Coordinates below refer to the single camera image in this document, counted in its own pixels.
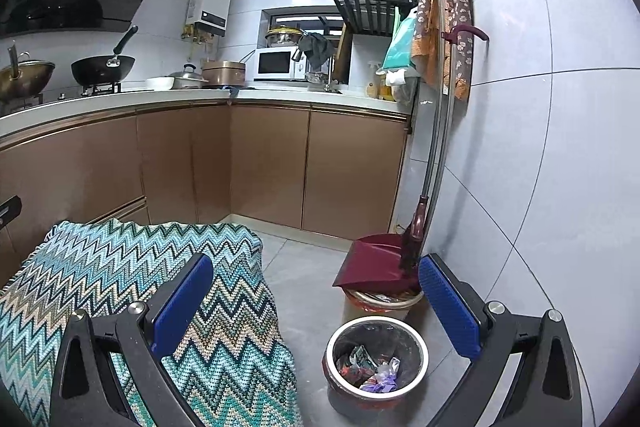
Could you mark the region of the purple gloves plastic bundle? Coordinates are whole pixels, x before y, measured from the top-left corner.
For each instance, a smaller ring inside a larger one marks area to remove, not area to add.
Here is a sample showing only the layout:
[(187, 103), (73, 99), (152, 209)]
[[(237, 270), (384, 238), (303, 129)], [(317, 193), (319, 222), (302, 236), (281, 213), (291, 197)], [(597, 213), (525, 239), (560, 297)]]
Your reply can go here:
[(382, 362), (375, 373), (370, 376), (359, 389), (371, 393), (390, 393), (397, 389), (397, 375), (400, 369), (400, 360), (396, 357)]

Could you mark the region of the green white box wrapper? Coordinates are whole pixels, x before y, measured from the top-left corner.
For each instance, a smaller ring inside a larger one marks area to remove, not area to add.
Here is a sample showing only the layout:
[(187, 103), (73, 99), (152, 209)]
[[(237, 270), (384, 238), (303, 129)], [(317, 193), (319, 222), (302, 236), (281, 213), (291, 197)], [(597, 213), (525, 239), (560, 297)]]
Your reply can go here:
[(375, 372), (378, 369), (378, 363), (371, 357), (369, 351), (363, 345), (352, 348), (349, 353), (349, 364), (357, 367), (357, 369), (367, 369), (367, 371)]

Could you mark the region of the white round trash bin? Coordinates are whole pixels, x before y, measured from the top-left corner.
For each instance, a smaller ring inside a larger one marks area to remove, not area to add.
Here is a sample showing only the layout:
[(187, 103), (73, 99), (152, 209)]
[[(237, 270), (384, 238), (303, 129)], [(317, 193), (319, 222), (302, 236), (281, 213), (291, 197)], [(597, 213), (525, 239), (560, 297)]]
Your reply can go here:
[[(393, 357), (400, 360), (395, 391), (371, 393), (359, 389), (375, 372), (349, 364), (349, 353), (358, 345), (367, 348), (378, 366)], [(390, 407), (422, 383), (428, 361), (426, 343), (416, 329), (393, 317), (369, 315), (344, 323), (332, 334), (323, 353), (322, 369), (338, 397), (369, 407)]]

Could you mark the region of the brown lower kitchen cabinets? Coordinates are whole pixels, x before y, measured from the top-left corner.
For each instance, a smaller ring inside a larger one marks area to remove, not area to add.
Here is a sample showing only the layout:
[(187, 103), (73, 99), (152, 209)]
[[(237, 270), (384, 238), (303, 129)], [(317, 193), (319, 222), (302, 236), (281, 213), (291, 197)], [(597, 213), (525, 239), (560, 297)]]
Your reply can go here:
[(390, 228), (408, 121), (292, 103), (153, 104), (1, 129), (10, 277), (63, 220), (257, 220), (358, 239)]

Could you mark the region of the bin under dustpan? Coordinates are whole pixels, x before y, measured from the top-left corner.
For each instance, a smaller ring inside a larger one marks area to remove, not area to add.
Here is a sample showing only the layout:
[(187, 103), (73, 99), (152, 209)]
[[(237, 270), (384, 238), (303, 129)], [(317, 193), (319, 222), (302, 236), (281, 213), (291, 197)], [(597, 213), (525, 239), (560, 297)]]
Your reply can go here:
[(381, 315), (404, 321), (410, 310), (423, 299), (422, 291), (404, 291), (400, 294), (386, 295), (348, 291), (344, 289), (343, 322), (358, 317)]

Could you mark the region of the maroon broom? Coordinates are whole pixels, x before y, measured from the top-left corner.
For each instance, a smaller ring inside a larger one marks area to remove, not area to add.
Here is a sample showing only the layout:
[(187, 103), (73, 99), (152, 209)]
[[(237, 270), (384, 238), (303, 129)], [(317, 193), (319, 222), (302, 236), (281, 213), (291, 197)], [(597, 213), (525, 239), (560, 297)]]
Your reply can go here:
[(445, 0), (436, 0), (436, 20), (438, 30), (438, 43), (436, 46), (436, 75), (437, 98), (434, 110), (434, 122), (432, 127), (430, 153), (428, 153), (427, 166), (423, 180), (422, 192), (414, 210), (413, 217), (408, 227), (402, 234), (401, 262), (403, 270), (409, 270), (418, 266), (422, 248), (430, 229), (439, 187), (442, 185), (442, 175), (444, 174), (445, 158), (448, 150), (449, 133), (454, 115), (454, 79), (450, 79), (448, 86), (445, 86), (444, 71), (445, 43), (451, 44), (455, 49), (459, 43), (459, 37), (465, 32), (473, 37), (480, 38), (485, 42), (489, 41), (486, 32), (471, 24), (460, 23), (454, 25), (450, 31), (445, 30)]

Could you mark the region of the zigzag teal knitted blanket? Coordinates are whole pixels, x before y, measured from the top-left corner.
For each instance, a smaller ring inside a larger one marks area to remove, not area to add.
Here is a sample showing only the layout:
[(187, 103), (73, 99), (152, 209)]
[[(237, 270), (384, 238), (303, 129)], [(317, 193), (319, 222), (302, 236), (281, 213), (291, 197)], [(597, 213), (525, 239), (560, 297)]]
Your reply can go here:
[[(213, 262), (212, 287), (172, 355), (151, 352), (151, 298), (194, 254)], [(163, 367), (204, 426), (298, 426), (295, 362), (262, 273), (262, 240), (244, 225), (55, 225), (1, 289), (1, 421), (47, 426), (66, 326), (81, 321), (106, 355), (112, 406), (153, 424), (127, 333)]]

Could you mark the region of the maroon dustpan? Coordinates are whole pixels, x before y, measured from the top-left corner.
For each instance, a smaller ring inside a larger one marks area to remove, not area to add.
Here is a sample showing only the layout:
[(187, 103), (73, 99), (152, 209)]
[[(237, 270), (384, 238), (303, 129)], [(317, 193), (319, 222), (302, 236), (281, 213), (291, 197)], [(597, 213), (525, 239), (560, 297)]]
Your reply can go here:
[(355, 239), (333, 286), (383, 295), (417, 291), (418, 270), (401, 269), (401, 246), (399, 234), (374, 234)]

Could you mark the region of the black frying pan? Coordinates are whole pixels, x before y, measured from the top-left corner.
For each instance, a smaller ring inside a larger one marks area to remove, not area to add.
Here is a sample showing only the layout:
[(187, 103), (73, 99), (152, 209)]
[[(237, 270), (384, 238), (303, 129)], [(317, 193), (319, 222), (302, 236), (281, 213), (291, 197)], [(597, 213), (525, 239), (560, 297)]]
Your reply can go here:
[(137, 32), (137, 26), (132, 25), (114, 46), (111, 54), (90, 56), (73, 62), (70, 68), (79, 86), (92, 88), (124, 80), (136, 61), (133, 56), (124, 54), (124, 49)]

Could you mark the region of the white dish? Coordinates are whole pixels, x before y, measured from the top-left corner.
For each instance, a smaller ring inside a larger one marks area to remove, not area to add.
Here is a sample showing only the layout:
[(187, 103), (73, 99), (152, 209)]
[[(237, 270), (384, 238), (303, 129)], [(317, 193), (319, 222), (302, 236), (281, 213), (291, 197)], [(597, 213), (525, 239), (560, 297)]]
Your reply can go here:
[(174, 87), (175, 78), (170, 76), (153, 77), (145, 80), (145, 89), (152, 91), (169, 91)]

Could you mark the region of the steel pot with lid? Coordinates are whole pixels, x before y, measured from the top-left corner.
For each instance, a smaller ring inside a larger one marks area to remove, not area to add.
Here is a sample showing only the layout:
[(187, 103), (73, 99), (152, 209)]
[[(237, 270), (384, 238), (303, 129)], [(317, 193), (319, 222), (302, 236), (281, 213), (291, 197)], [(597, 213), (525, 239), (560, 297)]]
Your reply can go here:
[(196, 66), (186, 63), (179, 72), (172, 72), (170, 77), (174, 78), (172, 89), (202, 89), (208, 81), (196, 71)]

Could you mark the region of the teal hanging bag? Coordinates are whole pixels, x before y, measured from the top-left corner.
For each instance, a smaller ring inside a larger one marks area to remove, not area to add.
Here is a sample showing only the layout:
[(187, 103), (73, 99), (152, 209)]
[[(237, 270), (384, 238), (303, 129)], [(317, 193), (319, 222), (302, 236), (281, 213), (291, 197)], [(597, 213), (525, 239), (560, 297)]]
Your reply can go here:
[(411, 47), (414, 31), (416, 30), (417, 8), (411, 9), (406, 16), (402, 16), (398, 8), (395, 9), (392, 41), (387, 48), (382, 63), (383, 72), (409, 68), (411, 62)]

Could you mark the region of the white microwave oven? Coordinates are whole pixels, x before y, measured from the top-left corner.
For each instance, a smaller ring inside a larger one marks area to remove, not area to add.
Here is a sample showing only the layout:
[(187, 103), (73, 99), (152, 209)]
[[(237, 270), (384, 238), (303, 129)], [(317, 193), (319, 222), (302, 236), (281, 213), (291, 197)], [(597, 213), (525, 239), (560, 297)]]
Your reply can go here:
[(255, 81), (304, 81), (306, 57), (297, 46), (260, 48), (254, 54)]

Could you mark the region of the orange patterned apron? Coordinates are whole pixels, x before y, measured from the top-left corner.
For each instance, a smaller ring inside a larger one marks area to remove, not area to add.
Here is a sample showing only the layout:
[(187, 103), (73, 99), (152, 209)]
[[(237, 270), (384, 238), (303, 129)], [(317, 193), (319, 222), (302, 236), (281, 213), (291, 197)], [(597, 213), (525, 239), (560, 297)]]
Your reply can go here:
[(469, 100), (472, 83), (474, 37), (468, 32), (458, 35), (458, 43), (444, 43), (445, 55), (437, 58), (442, 33), (459, 24), (474, 22), (472, 0), (418, 0), (416, 27), (413, 31), (410, 60), (422, 81), (435, 87), (444, 80), (454, 88), (454, 96)]

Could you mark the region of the white wall water heater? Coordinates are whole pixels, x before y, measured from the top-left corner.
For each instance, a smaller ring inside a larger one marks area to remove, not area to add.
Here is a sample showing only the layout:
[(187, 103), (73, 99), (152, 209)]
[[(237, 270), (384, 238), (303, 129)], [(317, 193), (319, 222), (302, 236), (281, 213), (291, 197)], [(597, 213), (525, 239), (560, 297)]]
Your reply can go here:
[(230, 2), (231, 0), (189, 0), (186, 24), (223, 37), (227, 31)]

